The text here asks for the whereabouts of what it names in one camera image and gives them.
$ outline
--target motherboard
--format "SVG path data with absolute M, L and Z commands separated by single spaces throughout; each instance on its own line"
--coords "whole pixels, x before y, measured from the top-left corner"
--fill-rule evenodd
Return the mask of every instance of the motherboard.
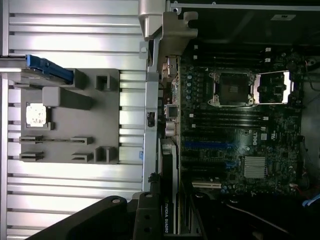
M 193 186 L 221 194 L 295 194 L 303 73 L 293 51 L 203 50 L 181 57 L 179 155 Z

